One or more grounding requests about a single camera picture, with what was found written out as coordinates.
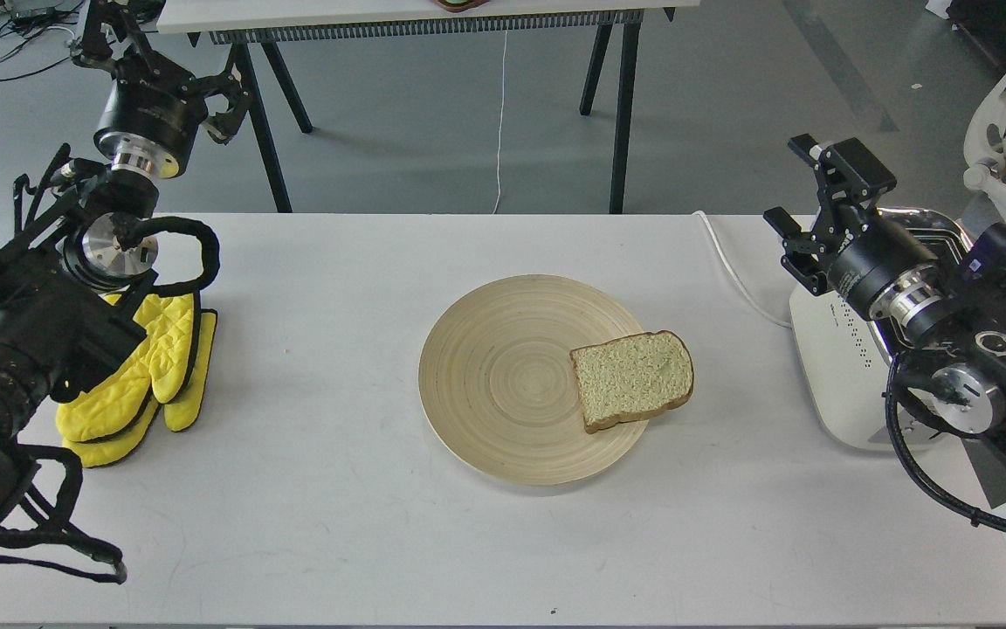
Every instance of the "bread slice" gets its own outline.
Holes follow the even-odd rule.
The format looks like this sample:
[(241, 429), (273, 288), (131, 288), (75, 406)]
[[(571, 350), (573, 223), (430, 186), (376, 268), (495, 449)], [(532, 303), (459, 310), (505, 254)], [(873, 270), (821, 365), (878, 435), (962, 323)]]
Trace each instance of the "bread slice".
[(648, 420), (686, 404), (693, 394), (693, 361), (670, 330), (578, 347), (572, 359), (584, 433), (621, 422)]

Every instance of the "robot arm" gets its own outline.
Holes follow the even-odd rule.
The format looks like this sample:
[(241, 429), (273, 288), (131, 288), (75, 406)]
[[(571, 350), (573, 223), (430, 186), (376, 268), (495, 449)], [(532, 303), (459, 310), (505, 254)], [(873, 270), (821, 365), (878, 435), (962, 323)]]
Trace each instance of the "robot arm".
[(904, 342), (885, 395), (891, 445), (931, 496), (1006, 530), (1006, 520), (955, 504), (918, 477), (897, 422), (902, 407), (939, 433), (981, 440), (1006, 463), (1006, 225), (983, 232), (961, 263), (943, 262), (875, 207), (895, 179), (858, 140), (819, 146), (799, 136), (791, 148), (814, 168), (821, 208), (808, 231), (781, 207), (765, 212), (783, 238), (783, 267), (811, 294), (834, 290), (864, 320), (897, 327)]
[[(20, 445), (17, 434), (45, 398), (68, 402), (104, 381), (145, 338), (133, 315), (145, 295), (179, 295), (207, 287), (219, 270), (219, 243), (195, 220), (153, 217), (156, 183), (182, 174), (201, 124), (219, 143), (239, 128), (250, 104), (234, 69), (235, 51), (219, 75), (198, 78), (154, 51), (122, 4), (92, 0), (81, 16), (71, 51), (76, 64), (108, 70), (112, 95), (96, 132), (96, 147), (109, 162), (71, 159), (62, 146), (31, 190), (28, 217), (21, 217), (28, 179), (15, 184), (16, 234), (0, 249), (0, 546), (71, 546), (111, 573), (94, 574), (0, 555), (0, 563), (32, 563), (96, 581), (127, 579), (119, 548), (89, 537), (69, 521), (79, 494), (79, 460), (59, 447)], [(116, 58), (104, 35), (129, 39)], [(228, 110), (208, 115), (204, 100), (224, 96)], [(39, 215), (47, 189), (61, 195)], [(155, 234), (175, 231), (201, 244), (199, 278), (155, 286)], [(111, 306), (99, 294), (124, 291)], [(64, 468), (50, 502), (33, 486), (39, 461)], [(35, 528), (7, 529), (3, 519), (20, 506)]]

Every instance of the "bread crust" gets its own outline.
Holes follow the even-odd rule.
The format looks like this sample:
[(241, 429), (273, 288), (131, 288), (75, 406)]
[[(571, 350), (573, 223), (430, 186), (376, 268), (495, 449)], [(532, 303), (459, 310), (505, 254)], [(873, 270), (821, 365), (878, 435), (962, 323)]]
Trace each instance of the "bread crust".
[(640, 422), (643, 420), (650, 420), (651, 418), (659, 417), (659, 415), (665, 414), (666, 411), (673, 411), (674, 409), (678, 409), (678, 407), (681, 407), (683, 406), (683, 404), (686, 404), (688, 401), (690, 401), (690, 398), (693, 395), (694, 386), (696, 385), (696, 381), (698, 381), (698, 378), (696, 378), (696, 370), (693, 367), (693, 354), (690, 354), (690, 348), (685, 345), (685, 341), (682, 340), (682, 337), (679, 337), (679, 335), (672, 333), (672, 331), (670, 330), (659, 330), (657, 333), (628, 334), (626, 335), (626, 337), (614, 338), (607, 342), (599, 342), (596, 343), (596, 345), (585, 345), (583, 347), (576, 347), (576, 349), (570, 350), (569, 361), (573, 363), (573, 379), (576, 381), (576, 386), (579, 386), (579, 377), (576, 375), (576, 358), (575, 358), (576, 351), (581, 351), (584, 349), (593, 349), (593, 347), (603, 347), (605, 345), (611, 345), (611, 343), (613, 342), (619, 342), (628, 338), (645, 337), (646, 335), (658, 335), (658, 334), (673, 335), (673, 337), (675, 339), (678, 339), (678, 342), (681, 343), (682, 349), (685, 350), (685, 355), (686, 357), (688, 357), (688, 360), (690, 361), (690, 373), (693, 374), (693, 378), (691, 378), (690, 380), (690, 389), (686, 390), (685, 395), (682, 395), (681, 398), (672, 400), (670, 403), (666, 404), (666, 406), (663, 406), (660, 409), (655, 409), (653, 411), (644, 411), (642, 412), (642, 414), (608, 415), (607, 418), (599, 421), (591, 421), (590, 417), (588, 417), (588, 415), (584, 414), (584, 406), (583, 404), (581, 404), (581, 415), (583, 417), (583, 422), (584, 422), (584, 433), (597, 434), (599, 433), (599, 431), (610, 429), (610, 427), (614, 427), (616, 425), (619, 425), (620, 423)]

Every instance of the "quilted oven mitt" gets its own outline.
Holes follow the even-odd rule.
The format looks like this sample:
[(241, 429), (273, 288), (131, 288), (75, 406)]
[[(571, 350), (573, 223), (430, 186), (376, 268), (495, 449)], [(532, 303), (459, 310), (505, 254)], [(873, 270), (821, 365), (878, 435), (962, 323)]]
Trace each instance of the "quilted oven mitt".
[[(109, 303), (120, 295), (106, 295)], [(215, 312), (199, 294), (148, 295), (135, 313), (147, 338), (107, 380), (56, 410), (63, 446), (85, 467), (108, 466), (131, 454), (164, 407), (165, 426), (188, 429), (200, 414)]]

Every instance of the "table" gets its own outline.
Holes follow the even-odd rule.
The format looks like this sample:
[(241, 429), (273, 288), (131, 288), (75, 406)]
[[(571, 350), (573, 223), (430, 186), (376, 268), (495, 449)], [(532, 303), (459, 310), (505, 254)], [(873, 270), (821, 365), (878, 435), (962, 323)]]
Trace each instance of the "table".
[[(76, 507), (129, 581), (0, 566), (0, 624), (1006, 625), (1001, 534), (824, 433), (791, 331), (742, 301), (697, 215), (192, 217), (222, 243), (203, 414), (89, 470)], [(711, 219), (784, 317), (774, 232)], [(163, 282), (195, 275), (195, 246), (161, 246)], [(445, 309), (526, 274), (614, 295), (698, 374), (626, 457), (556, 488), (465, 466), (416, 394)], [(51, 412), (23, 442), (59, 442)], [(983, 504), (957, 440), (918, 459)]]
[(275, 140), (268, 124), (255, 66), (248, 58), (248, 43), (262, 44), (300, 131), (310, 133), (313, 131), (313, 124), (277, 49), (279, 41), (596, 25), (598, 33), (579, 103), (579, 114), (590, 116), (612, 26), (622, 23), (624, 39), (620, 51), (612, 190), (608, 212), (623, 214), (639, 28), (643, 23), (644, 9), (665, 8), (668, 19), (673, 19), (674, 7), (694, 7), (698, 4), (699, 0), (493, 0), (468, 11), (452, 13), (428, 0), (348, 0), (344, 3), (271, 0), (259, 3), (258, 11), (253, 10), (252, 4), (244, 0), (170, 0), (157, 18), (157, 30), (188, 33), (208, 31), (213, 43), (231, 43), (238, 48), (236, 64), (246, 85), (255, 93), (250, 121), (252, 127), (255, 127), (256, 139), (259, 140), (264, 166), (267, 167), (271, 192), (275, 196), (277, 210), (288, 212), (292, 211), (290, 195), (277, 158)]

